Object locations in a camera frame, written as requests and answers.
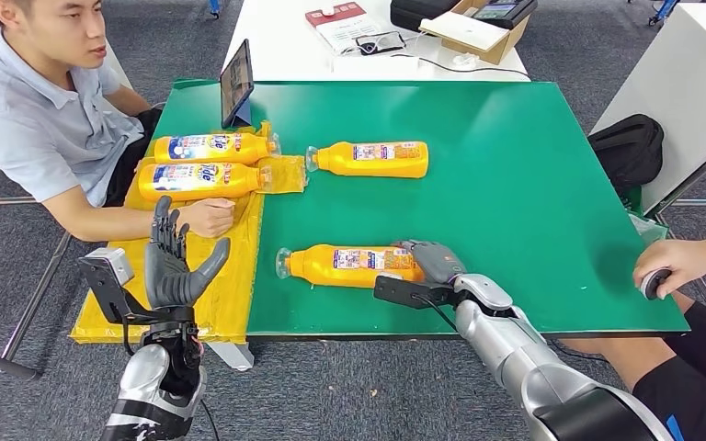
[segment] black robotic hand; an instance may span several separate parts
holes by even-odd
[[[169,214],[172,199],[163,196],[155,204],[150,243],[144,249],[144,287],[154,310],[193,306],[229,257],[230,240],[220,239],[212,254],[196,271],[186,261],[188,225],[177,231],[179,210]]]

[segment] bottle label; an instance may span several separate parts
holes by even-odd
[[[374,144],[353,144],[353,159],[406,159],[420,155],[417,142],[381,142]]]
[[[336,269],[410,269],[413,255],[407,250],[394,248],[385,251],[335,250],[333,266]]]
[[[161,191],[189,191],[215,187],[231,180],[230,164],[166,164],[155,167],[153,187]]]
[[[173,136],[169,140],[170,159],[207,159],[231,149],[242,149],[242,134]]]

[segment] green table mat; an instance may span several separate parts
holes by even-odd
[[[251,109],[254,122],[271,121],[286,154],[420,140],[429,168],[423,179],[318,171],[303,194],[268,196],[248,335],[452,334],[431,309],[275,275],[280,247],[400,239],[446,244],[544,333],[688,330],[672,300],[645,300],[634,287],[643,243],[555,84],[265,82]],[[185,83],[156,136],[216,130],[220,116],[216,84]]]

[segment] floor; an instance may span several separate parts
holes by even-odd
[[[240,5],[224,2],[214,21],[201,0],[108,0],[108,37],[134,87],[163,101],[175,78],[220,71]],[[518,51],[532,77],[559,84],[589,130],[654,37],[646,26],[652,14],[647,0],[544,1]],[[0,175],[0,196],[20,193]],[[706,194],[706,181],[696,193]],[[667,217],[677,234],[706,237],[706,208],[672,209]],[[61,234],[41,207],[0,207],[0,350]],[[67,337],[85,294],[74,259],[95,247],[71,242],[17,353],[45,376],[24,383],[0,375],[0,441],[100,434],[126,355],[120,345]],[[246,373],[205,358],[206,400],[222,439],[527,438],[518,410],[463,342],[271,343],[252,351],[257,366]],[[603,363],[566,361],[620,385]],[[190,439],[213,439],[203,413]]]

